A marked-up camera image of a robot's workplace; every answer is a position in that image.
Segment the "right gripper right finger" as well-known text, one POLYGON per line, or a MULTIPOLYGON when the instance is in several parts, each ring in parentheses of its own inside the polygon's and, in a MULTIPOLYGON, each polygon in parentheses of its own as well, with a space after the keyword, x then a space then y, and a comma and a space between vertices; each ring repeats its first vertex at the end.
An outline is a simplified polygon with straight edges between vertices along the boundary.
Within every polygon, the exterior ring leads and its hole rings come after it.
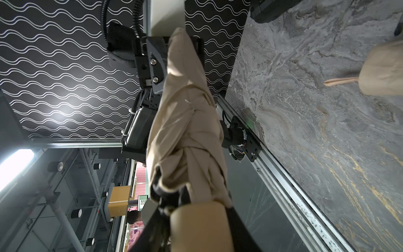
POLYGON ((226 209, 235 252, 262 252, 242 222, 235 208, 226 209))

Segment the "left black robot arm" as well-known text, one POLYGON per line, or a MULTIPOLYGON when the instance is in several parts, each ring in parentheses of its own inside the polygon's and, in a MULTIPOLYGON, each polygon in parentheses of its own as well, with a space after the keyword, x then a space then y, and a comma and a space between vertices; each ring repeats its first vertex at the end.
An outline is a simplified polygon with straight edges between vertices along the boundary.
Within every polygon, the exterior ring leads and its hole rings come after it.
POLYGON ((167 77, 169 38, 176 28, 185 27, 185 1, 134 1, 131 28, 117 22, 107 24, 109 4, 102 2, 100 17, 109 64, 133 74, 140 85, 122 131, 121 154, 145 163, 150 130, 167 77))

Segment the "beige umbrella with wooden handle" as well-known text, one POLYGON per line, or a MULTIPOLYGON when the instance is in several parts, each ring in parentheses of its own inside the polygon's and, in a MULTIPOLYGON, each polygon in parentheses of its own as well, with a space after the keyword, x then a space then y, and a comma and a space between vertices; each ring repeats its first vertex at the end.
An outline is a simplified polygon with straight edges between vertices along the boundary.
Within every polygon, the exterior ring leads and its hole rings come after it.
POLYGON ((223 139, 204 68, 188 33, 177 28, 147 149, 151 199, 168 220, 174 252, 234 251, 223 139))

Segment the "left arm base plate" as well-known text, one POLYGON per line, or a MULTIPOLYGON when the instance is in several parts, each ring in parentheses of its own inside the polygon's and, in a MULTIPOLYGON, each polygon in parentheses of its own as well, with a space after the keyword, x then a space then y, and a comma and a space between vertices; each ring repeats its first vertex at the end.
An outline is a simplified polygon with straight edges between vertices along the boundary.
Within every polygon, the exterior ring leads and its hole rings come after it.
POLYGON ((224 111, 220 123, 224 133, 221 146, 228 149, 229 154, 236 161, 242 161, 244 157, 247 157, 253 163, 262 150, 260 141, 253 131, 237 116, 230 119, 224 111))

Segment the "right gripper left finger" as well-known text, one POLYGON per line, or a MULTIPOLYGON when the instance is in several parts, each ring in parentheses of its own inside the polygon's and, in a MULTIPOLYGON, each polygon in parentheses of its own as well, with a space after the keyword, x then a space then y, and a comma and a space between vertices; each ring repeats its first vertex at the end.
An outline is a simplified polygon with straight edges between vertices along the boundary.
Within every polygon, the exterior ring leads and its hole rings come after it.
POLYGON ((156 209, 145 225, 143 233, 129 252, 169 252, 169 238, 171 237, 170 217, 174 210, 189 203, 187 187, 177 192, 167 193, 160 189, 152 192, 157 197, 156 209))

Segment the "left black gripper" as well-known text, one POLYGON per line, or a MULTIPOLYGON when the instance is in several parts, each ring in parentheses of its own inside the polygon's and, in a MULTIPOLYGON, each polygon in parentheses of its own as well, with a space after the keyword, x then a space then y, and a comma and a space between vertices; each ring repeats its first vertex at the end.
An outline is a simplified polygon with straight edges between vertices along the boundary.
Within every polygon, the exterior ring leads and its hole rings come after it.
POLYGON ((141 90, 152 89, 160 95, 167 77, 169 37, 139 36, 135 38, 135 63, 141 90))

